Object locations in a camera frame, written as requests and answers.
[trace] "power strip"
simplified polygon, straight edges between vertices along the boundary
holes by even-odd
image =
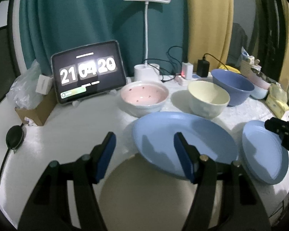
[[[183,78],[181,75],[177,75],[175,78],[175,81],[181,86],[187,86],[189,82],[197,81],[197,80],[213,82],[213,78],[212,78],[211,73],[208,74],[208,77],[200,77],[196,74],[193,74],[192,79],[190,79],[190,80]]]

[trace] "yellow curtain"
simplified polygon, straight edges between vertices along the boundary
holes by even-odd
[[[196,71],[198,59],[210,53],[226,62],[232,32],[233,0],[187,0],[189,14],[188,61]],[[219,62],[210,56],[210,71]]]
[[[286,48],[279,83],[281,84],[283,90],[287,91],[289,87],[289,3],[287,0],[282,0],[282,4],[286,22]]]

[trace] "blue bowl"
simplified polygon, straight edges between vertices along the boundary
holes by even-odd
[[[214,69],[211,74],[213,83],[222,87],[230,95],[230,106],[242,104],[255,89],[254,85],[240,74],[224,69]]]

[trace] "light blue oval plate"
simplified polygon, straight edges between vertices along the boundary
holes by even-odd
[[[180,112],[148,114],[135,122],[135,144],[150,163],[179,177],[185,177],[173,145],[176,132],[182,132],[200,154],[230,164],[238,158],[238,148],[230,134],[219,125],[199,116]]]
[[[280,183],[288,171],[288,151],[281,139],[264,128],[264,122],[250,121],[243,128],[243,159],[251,174],[260,182]]]

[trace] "screw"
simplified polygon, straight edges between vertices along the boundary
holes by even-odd
[[[57,161],[51,161],[51,162],[49,163],[49,166],[50,166],[50,167],[56,167],[58,164],[59,164],[59,163],[58,163]]]
[[[90,159],[90,155],[83,155],[81,158],[83,161],[88,161]]]
[[[201,155],[199,158],[201,159],[201,161],[207,161],[209,159],[207,155]]]
[[[236,167],[239,167],[239,166],[241,166],[241,163],[239,161],[234,161],[233,165],[236,166]]]

